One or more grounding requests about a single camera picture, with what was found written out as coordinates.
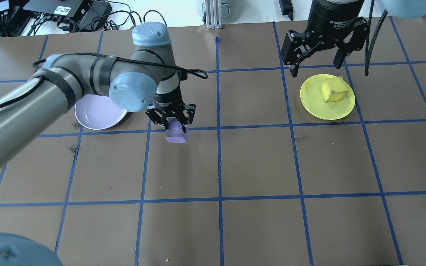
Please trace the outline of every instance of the electronic device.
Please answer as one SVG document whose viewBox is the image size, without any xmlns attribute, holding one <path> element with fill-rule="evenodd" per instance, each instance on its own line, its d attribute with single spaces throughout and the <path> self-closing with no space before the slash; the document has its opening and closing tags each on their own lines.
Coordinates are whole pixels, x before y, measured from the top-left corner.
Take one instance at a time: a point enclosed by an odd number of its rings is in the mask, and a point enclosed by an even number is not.
<svg viewBox="0 0 426 266">
<path fill-rule="evenodd" d="M 40 14 L 52 15 L 52 21 L 63 17 L 63 23 L 78 21 L 88 11 L 89 0 L 29 0 L 24 10 L 34 12 L 33 17 Z"/>
<path fill-rule="evenodd" d="M 108 2 L 91 2 L 89 10 L 81 18 L 80 22 L 78 22 L 78 28 L 80 28 L 81 31 L 98 30 L 100 27 L 103 26 L 103 22 L 106 22 L 106 20 L 108 19 L 108 14 L 111 13 L 112 10 L 113 8 Z M 103 19 L 90 25 L 94 20 L 99 17 L 102 17 Z"/>
</svg>

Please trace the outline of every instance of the white floor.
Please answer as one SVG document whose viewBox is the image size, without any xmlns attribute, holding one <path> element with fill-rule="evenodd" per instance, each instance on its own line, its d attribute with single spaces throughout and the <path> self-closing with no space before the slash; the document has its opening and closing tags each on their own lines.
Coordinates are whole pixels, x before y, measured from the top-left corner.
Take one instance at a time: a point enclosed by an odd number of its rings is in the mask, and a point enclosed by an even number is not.
<svg viewBox="0 0 426 266">
<path fill-rule="evenodd" d="M 201 12 L 203 0 L 117 0 L 117 2 L 128 4 L 131 9 L 138 12 L 141 17 L 143 17 L 144 13 L 148 10 L 157 10 L 164 16 L 169 27 L 186 27 L 203 24 L 203 13 Z M 281 14 L 278 0 L 227 0 L 226 2 L 228 2 L 231 7 L 230 16 L 235 17 L 235 19 L 229 20 L 226 23 L 255 23 L 288 20 L 288 17 Z M 293 0 L 295 20 L 308 19 L 311 2 L 312 0 Z M 361 16 L 368 16 L 370 2 L 371 0 L 365 0 L 365 4 L 360 13 Z M 121 4 L 111 3 L 111 6 L 113 11 L 128 10 L 127 6 Z M 375 5 L 374 14 L 379 16 L 381 13 L 382 8 L 378 4 Z M 111 15 L 109 20 L 113 20 L 115 23 L 120 24 L 126 17 L 126 13 L 117 13 Z M 146 20 L 162 21 L 159 15 L 153 12 L 147 15 Z M 32 22 L 34 22 L 34 19 L 30 20 L 22 35 L 26 35 L 29 32 Z M 120 29 L 129 29 L 130 27 L 132 27 L 132 23 L 128 21 L 125 25 L 121 26 Z M 55 22 L 46 22 L 41 26 L 37 35 L 61 33 L 67 32 L 58 29 Z"/>
</svg>

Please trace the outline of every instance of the sticker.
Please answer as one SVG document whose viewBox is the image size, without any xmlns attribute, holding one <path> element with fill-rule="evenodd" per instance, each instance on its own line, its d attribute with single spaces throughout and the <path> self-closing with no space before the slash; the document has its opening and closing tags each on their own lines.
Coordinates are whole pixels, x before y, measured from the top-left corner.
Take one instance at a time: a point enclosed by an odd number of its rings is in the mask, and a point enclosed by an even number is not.
<svg viewBox="0 0 426 266">
<path fill-rule="evenodd" d="M 66 16 L 70 12 L 71 7 L 58 6 L 54 14 Z"/>
</svg>

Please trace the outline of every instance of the blue tape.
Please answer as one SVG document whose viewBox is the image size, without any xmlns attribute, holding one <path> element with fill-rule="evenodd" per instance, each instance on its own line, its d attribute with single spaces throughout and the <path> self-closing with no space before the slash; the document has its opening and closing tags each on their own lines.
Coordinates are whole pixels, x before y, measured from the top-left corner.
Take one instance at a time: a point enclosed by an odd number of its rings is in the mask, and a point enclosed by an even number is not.
<svg viewBox="0 0 426 266">
<path fill-rule="evenodd" d="M 280 56 L 279 37 L 277 35 L 277 28 L 275 26 L 275 22 L 272 22 L 272 26 L 274 27 L 275 43 L 277 45 L 277 51 L 278 51 L 278 55 L 279 55 L 280 66 L 284 67 L 284 64 L 283 64 L 281 56 Z M 306 207 L 305 207 L 305 199 L 304 199 L 304 196 L 303 196 L 303 188 L 302 188 L 302 183 L 301 183 L 299 160 L 298 160 L 298 157 L 297 157 L 297 147 L 296 147 L 296 144 L 295 144 L 294 127 L 293 127 L 293 122 L 292 122 L 292 116 L 291 116 L 291 113 L 290 113 L 289 96 L 288 96 L 288 93 L 287 93 L 287 84 L 285 82 L 284 69 L 282 69 L 281 72 L 282 72 L 282 85 L 284 86 L 285 104 L 287 106 L 287 116 L 289 118 L 290 135 L 291 135 L 291 140 L 292 140 L 292 149 L 294 150 L 295 169 L 296 169 L 296 172 L 297 172 L 297 182 L 298 182 L 298 187 L 299 187 L 300 202 L 301 202 L 302 216 L 303 216 L 303 227 L 305 229 L 305 238 L 306 238 L 306 241 L 307 241 L 308 257 L 309 257 L 310 265 L 313 266 L 314 265 L 313 264 L 313 253 L 312 253 L 312 250 L 311 250 L 311 241 L 310 241 L 310 232 L 309 232 L 309 227 L 308 227 L 307 211 L 306 211 Z"/>
<path fill-rule="evenodd" d="M 139 204 L 139 219 L 137 221 L 137 236 L 136 236 L 136 250 L 134 257 L 134 265 L 139 265 L 139 250 L 141 249 L 141 229 L 142 229 L 142 215 L 144 214 L 144 197 L 146 191 L 146 180 L 147 180 L 147 167 L 149 160 L 149 146 L 151 143 L 151 120 L 147 126 L 147 138 L 146 138 L 146 153 L 144 155 L 144 172 L 142 173 L 142 188 L 141 188 L 141 200 Z"/>
<path fill-rule="evenodd" d="M 347 64 L 346 60 L 344 62 L 344 66 L 345 66 L 346 74 L 348 76 L 349 85 L 353 90 L 355 90 L 354 85 L 353 85 L 353 80 L 351 79 L 351 75 L 349 73 L 348 64 Z M 402 265 L 403 261 L 402 261 L 402 256 L 400 254 L 399 244 L 397 243 L 397 237 L 396 237 L 395 232 L 394 232 L 394 225 L 392 224 L 392 219 L 391 219 L 391 216 L 390 216 L 391 214 L 389 213 L 389 207 L 387 206 L 386 197 L 384 195 L 384 189 L 382 188 L 381 177 L 379 176 L 379 171 L 377 170 L 376 160 L 374 158 L 374 153 L 372 152 L 371 142 L 369 140 L 369 135 L 368 135 L 367 130 L 366 130 L 366 125 L 365 125 L 364 119 L 362 118 L 361 108 L 359 106 L 359 101 L 358 101 L 357 97 L 356 97 L 356 109 L 357 109 L 358 114 L 359 114 L 359 119 L 360 119 L 361 125 L 362 125 L 362 131 L 364 132 L 367 148 L 369 150 L 369 155 L 371 157 L 372 168 L 374 169 L 374 174 L 376 175 L 376 181 L 377 181 L 377 185 L 379 187 L 379 192 L 380 192 L 380 195 L 381 195 L 382 204 L 384 205 L 384 211 L 386 213 L 387 223 L 389 224 L 389 230 L 390 230 L 390 233 L 391 233 L 391 236 L 392 236 L 392 241 L 394 242 L 394 248 L 395 248 L 395 251 L 396 251 L 396 254 L 397 254 L 397 259 L 399 260 L 399 264 Z"/>
</svg>

